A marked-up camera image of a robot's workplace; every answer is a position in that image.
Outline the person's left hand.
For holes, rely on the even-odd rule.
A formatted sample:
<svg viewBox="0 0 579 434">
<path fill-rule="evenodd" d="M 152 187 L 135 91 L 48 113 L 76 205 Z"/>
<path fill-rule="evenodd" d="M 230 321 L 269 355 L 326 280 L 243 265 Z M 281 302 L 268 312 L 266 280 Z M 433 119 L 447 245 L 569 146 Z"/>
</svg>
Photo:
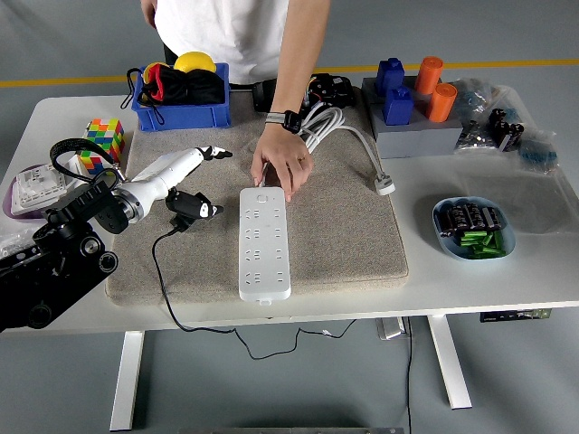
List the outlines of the person's left hand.
<svg viewBox="0 0 579 434">
<path fill-rule="evenodd" d="M 305 142 L 274 123 L 265 124 L 253 154 L 251 175 L 255 186 L 261 183 L 265 164 L 277 172 L 287 202 L 307 182 L 314 167 Z"/>
</svg>

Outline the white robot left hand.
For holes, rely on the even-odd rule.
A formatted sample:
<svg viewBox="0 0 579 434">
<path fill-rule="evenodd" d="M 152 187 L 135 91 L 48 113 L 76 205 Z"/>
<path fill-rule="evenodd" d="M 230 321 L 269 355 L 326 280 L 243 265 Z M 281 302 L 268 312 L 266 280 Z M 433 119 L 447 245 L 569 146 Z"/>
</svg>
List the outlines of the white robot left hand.
<svg viewBox="0 0 579 434">
<path fill-rule="evenodd" d="M 165 199 L 169 190 L 179 185 L 203 161 L 232 155 L 232 152 L 218 146 L 204 146 L 160 156 L 119 188 L 118 197 L 123 197 L 129 205 L 128 222 L 136 223 L 144 219 L 154 201 Z"/>
</svg>

